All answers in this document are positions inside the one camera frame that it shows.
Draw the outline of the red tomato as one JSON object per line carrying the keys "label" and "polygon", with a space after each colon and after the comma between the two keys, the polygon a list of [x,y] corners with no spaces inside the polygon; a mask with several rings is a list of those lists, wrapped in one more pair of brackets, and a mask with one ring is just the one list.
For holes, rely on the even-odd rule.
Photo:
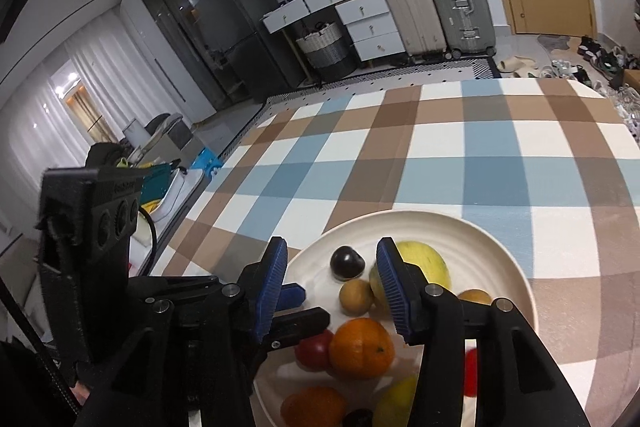
{"label": "red tomato", "polygon": [[473,348],[465,353],[463,393],[468,398],[477,397],[477,349]]}
{"label": "red tomato", "polygon": [[311,372],[323,372],[330,366],[329,347],[333,333],[325,329],[321,334],[303,339],[294,349],[297,362]]}

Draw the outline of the dark plum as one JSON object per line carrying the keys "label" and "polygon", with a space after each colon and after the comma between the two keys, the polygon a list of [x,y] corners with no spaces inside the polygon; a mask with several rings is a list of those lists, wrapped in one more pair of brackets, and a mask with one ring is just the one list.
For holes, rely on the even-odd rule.
{"label": "dark plum", "polygon": [[360,277],[366,267],[363,257],[350,246],[338,247],[331,256],[330,269],[339,281],[349,281]]}

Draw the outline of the silver suitcase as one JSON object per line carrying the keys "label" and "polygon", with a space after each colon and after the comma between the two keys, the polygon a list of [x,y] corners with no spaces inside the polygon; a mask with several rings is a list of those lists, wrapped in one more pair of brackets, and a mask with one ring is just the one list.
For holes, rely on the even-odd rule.
{"label": "silver suitcase", "polygon": [[434,0],[448,50],[461,55],[496,53],[496,33],[488,0]]}

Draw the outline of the small orange on plate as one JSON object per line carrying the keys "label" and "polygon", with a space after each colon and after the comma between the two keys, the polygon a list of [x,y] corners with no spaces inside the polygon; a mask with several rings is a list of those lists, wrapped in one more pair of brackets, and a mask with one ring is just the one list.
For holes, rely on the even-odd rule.
{"label": "small orange on plate", "polygon": [[280,415],[287,426],[339,426],[348,412],[347,400],[331,387],[308,387],[287,397]]}

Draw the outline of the white drawer desk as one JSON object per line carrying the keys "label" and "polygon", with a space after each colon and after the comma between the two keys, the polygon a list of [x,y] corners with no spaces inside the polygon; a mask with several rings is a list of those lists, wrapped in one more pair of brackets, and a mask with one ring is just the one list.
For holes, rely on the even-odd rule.
{"label": "white drawer desk", "polygon": [[326,9],[336,13],[361,61],[406,52],[386,0],[292,0],[265,14],[262,22],[274,34]]}

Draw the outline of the yellow guava near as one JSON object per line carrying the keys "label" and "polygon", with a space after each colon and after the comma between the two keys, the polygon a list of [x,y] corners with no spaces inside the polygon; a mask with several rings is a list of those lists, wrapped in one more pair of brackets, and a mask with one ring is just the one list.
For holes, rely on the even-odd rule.
{"label": "yellow guava near", "polygon": [[[419,267],[424,277],[430,282],[446,289],[451,288],[451,277],[444,258],[434,248],[425,243],[403,241],[395,243],[400,257],[409,265]],[[375,303],[387,309],[386,297],[378,265],[375,263],[369,272],[369,284],[373,291]]]}

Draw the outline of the cream round plate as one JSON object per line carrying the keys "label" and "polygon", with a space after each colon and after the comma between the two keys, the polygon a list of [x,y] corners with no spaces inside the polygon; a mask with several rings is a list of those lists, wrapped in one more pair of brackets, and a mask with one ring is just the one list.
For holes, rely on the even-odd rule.
{"label": "cream round plate", "polygon": [[[388,210],[371,213],[326,232],[297,254],[286,269],[285,280],[303,286],[305,309],[321,307],[330,314],[331,331],[350,317],[343,313],[338,293],[341,283],[330,270],[335,249],[350,246],[366,260],[370,270],[378,241],[388,236],[396,242],[420,242],[431,246],[444,259],[450,273],[451,291],[483,289],[491,297],[512,300],[533,329],[539,329],[532,288],[509,251],[476,225],[442,213],[418,210]],[[258,426],[282,426],[280,408],[285,399],[308,387],[336,389],[351,409],[374,409],[390,385],[419,372],[422,348],[409,347],[396,334],[392,318],[374,308],[370,314],[390,333],[396,359],[388,372],[370,381],[339,381],[326,372],[309,372],[297,363],[292,348],[274,351],[254,380],[252,407]]]}

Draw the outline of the dark refrigerator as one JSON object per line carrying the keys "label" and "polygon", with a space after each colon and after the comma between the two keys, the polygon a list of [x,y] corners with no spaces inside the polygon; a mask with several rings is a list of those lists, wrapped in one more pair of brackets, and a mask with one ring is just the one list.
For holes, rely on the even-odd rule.
{"label": "dark refrigerator", "polygon": [[297,88],[306,75],[292,44],[262,21],[277,0],[142,0],[214,109]]}

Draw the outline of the brown longan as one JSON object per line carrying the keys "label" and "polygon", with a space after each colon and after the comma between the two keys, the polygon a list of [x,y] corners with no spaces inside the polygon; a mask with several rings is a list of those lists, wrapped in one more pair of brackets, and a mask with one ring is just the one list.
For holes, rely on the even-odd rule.
{"label": "brown longan", "polygon": [[492,303],[492,297],[483,289],[467,289],[466,291],[461,291],[458,295],[458,298],[463,301],[467,301],[468,303],[479,303],[480,305],[490,306]]}
{"label": "brown longan", "polygon": [[370,284],[361,279],[345,282],[338,294],[342,310],[351,317],[361,317],[373,306],[374,295]]}

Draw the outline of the woven laundry basket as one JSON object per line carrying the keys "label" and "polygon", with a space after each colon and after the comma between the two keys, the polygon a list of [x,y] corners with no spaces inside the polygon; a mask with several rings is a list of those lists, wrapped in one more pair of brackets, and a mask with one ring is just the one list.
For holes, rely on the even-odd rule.
{"label": "woven laundry basket", "polygon": [[352,46],[337,23],[318,23],[296,43],[318,81],[339,80],[355,72],[359,66]]}

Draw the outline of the large orange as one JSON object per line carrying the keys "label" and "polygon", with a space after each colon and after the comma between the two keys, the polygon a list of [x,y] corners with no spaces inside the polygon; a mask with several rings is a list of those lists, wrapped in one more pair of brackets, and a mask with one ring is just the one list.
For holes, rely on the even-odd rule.
{"label": "large orange", "polygon": [[345,322],[329,344],[330,367],[335,375],[346,379],[366,381],[382,377],[395,357],[392,337],[369,317]]}

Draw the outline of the beige suitcase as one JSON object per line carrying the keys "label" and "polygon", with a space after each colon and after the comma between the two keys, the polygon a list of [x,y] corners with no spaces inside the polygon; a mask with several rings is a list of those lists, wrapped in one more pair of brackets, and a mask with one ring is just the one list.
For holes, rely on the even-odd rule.
{"label": "beige suitcase", "polygon": [[444,53],[447,43],[433,0],[386,0],[409,55]]}

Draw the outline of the yellow guava far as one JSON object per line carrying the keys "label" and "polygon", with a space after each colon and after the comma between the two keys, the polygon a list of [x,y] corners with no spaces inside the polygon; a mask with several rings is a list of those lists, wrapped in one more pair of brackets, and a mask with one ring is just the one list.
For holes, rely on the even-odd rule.
{"label": "yellow guava far", "polygon": [[386,388],[373,410],[373,427],[406,427],[416,395],[418,377],[410,375]]}

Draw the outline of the checkered tablecloth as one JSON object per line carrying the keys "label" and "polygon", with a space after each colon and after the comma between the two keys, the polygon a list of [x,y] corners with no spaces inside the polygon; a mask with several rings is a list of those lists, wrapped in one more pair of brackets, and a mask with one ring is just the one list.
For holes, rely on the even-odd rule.
{"label": "checkered tablecloth", "polygon": [[273,235],[297,253],[389,209],[448,213],[503,243],[590,423],[616,420],[639,386],[639,147],[578,82],[445,81],[271,109],[154,271],[236,274]]}

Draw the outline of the yellow guava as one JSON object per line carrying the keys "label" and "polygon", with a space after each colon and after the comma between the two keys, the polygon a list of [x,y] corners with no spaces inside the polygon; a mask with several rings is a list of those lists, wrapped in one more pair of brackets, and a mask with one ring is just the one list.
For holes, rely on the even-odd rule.
{"label": "yellow guava", "polygon": [[[430,282],[446,289],[451,288],[451,277],[444,258],[434,248],[425,243],[403,241],[395,243],[400,257],[409,265],[419,267],[424,277]],[[375,303],[387,309],[386,297],[378,265],[375,263],[369,272],[369,284],[373,291]]]}
{"label": "yellow guava", "polygon": [[416,395],[418,377],[410,375],[386,388],[373,410],[373,427],[406,427]]}

